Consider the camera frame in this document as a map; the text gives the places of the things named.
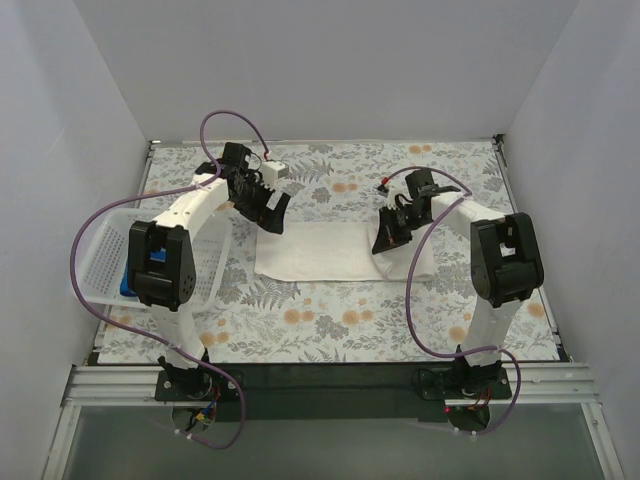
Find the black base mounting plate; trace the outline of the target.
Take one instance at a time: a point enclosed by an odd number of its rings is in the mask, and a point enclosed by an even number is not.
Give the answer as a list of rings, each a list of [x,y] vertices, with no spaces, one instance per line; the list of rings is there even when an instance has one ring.
[[[448,420],[445,403],[509,400],[515,388],[505,370],[485,387],[463,386],[445,362],[271,363],[222,367],[245,396],[247,418],[257,420]]]

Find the floral patterned table mat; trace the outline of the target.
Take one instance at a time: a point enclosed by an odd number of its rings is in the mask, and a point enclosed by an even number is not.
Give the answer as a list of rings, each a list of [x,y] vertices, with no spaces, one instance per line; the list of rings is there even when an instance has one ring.
[[[290,169],[280,188],[294,222],[370,219],[378,182],[410,165],[438,168],[440,184],[461,180],[484,206],[512,208],[488,141],[275,143],[269,152]],[[467,334],[476,303],[468,244],[445,226],[424,250],[437,266],[429,281],[287,283],[255,274],[256,227],[229,205],[220,216],[232,225],[230,252],[213,305],[195,316],[214,363],[422,361]]]

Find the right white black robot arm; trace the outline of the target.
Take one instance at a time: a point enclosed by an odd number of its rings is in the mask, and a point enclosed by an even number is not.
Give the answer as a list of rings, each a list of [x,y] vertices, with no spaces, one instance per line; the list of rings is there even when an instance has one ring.
[[[406,192],[393,192],[389,177],[377,188],[387,204],[379,210],[372,252],[398,250],[424,228],[416,247],[421,251],[440,224],[468,240],[476,305],[464,341],[445,356],[451,362],[445,385],[463,394],[483,392],[500,379],[508,353],[504,341],[516,313],[544,281],[533,222],[526,213],[502,213],[473,201],[470,188],[451,174],[445,176],[448,184],[438,184],[435,168],[399,172]]]

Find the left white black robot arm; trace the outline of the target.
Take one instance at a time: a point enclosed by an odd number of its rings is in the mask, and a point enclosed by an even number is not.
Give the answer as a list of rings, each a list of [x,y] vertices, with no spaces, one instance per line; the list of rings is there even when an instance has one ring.
[[[252,151],[238,143],[224,145],[222,157],[196,170],[190,190],[150,221],[136,221],[129,229],[127,281],[139,301],[149,308],[167,353],[159,364],[172,385],[188,396],[201,397],[211,375],[200,364],[208,360],[199,338],[190,300],[197,273],[193,240],[226,202],[262,230],[282,234],[291,196],[283,193],[271,208],[268,202],[288,167],[266,160],[249,167]]]

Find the white perforated plastic basket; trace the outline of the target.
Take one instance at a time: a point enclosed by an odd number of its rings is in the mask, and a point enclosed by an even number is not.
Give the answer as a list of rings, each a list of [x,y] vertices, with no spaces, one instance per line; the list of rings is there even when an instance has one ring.
[[[90,303],[143,309],[136,297],[120,293],[128,255],[129,229],[137,221],[150,221],[159,209],[118,208],[106,214],[77,269],[79,288]],[[192,240],[196,282],[190,299],[195,313],[207,311],[221,285],[232,237],[231,222],[210,217]]]

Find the white towel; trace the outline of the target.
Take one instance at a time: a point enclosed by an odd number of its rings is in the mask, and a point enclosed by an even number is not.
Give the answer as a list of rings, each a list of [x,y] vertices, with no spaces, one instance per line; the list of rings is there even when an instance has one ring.
[[[260,230],[254,272],[285,282],[406,281],[424,227],[406,245],[378,254],[378,231],[366,222],[288,222],[281,235]]]

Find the aluminium frame rail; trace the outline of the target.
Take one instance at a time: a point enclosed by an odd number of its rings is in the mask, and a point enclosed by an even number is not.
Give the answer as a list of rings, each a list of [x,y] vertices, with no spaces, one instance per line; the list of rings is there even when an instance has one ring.
[[[77,367],[48,479],[621,479],[587,366],[510,369],[487,406],[433,394],[427,368],[233,365],[234,394],[202,442],[178,433],[182,401],[152,366]]]

